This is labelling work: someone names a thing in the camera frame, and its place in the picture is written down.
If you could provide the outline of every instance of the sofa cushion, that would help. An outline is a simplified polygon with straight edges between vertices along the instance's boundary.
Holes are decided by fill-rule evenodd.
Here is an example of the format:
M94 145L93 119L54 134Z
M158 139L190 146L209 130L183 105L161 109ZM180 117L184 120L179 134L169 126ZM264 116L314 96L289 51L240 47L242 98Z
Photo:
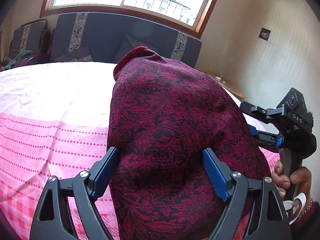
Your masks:
M150 46L142 41L139 41L137 39L132 38L129 34L125 34L122 43L120 45L120 48L118 50L118 53L116 54L114 60L112 63L117 64L125 55L127 55L131 50L133 50L136 47L139 46L146 46L149 49L153 50L157 54L160 53L160 49L157 49L153 46Z
M53 62L92 62L93 58L91 55L90 48L80 47L65 55L57 57Z

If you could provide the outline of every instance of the red floral fabric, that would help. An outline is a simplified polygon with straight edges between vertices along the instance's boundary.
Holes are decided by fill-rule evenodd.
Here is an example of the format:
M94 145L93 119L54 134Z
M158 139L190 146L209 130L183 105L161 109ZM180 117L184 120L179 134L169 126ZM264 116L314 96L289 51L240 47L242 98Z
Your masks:
M146 47L114 78L107 146L121 152L110 182L120 239L208 237L225 204L203 168L205 148L247 178L270 176L243 114L210 76Z

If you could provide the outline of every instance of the bed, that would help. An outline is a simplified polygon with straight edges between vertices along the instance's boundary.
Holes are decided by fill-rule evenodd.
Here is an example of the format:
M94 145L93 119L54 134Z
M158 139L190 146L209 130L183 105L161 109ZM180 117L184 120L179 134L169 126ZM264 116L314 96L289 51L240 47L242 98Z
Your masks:
M0 73L0 209L22 240L29 239L48 177L74 177L105 154L114 67L49 63ZM264 130L259 121L245 117ZM272 169L278 154L262 151ZM119 239L109 189L96 205L114 239ZM86 239L73 201L70 209L79 238Z

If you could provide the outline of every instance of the pink checkered pattern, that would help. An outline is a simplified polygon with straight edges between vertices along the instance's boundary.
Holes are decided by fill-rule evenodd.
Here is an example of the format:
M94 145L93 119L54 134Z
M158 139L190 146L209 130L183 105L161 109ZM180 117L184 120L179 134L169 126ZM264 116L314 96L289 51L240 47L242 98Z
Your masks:
M0 208L22 240L29 239L35 208L51 175L59 179L89 170L106 153L108 127L81 127L0 114ZM96 202L108 230L119 239L109 188ZM73 198L73 221L86 239Z

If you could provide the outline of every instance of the window frame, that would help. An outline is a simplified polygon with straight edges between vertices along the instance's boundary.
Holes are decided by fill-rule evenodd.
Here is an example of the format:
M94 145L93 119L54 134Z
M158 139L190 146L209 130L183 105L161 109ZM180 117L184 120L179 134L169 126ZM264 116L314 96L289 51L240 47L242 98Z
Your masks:
M121 6L110 6L110 5L63 5L61 7L57 7L54 9L50 9L53 0L44 0L42 3L40 18L46 17L54 14L62 14L62 13L79 13L79 12L101 12L101 13L115 13L115 14L123 14L133 17L138 17L146 20L150 20L171 28L174 28L183 33L189 34L196 38L201 38L204 29L208 23L208 20L211 16L213 8L216 4L217 0L204 0L200 13L198 13L195 24L190 26L185 24L184 22L180 22L176 19L168 17L166 15L161 15L153 11L144 10L140 8L134 8L131 6L121 5Z

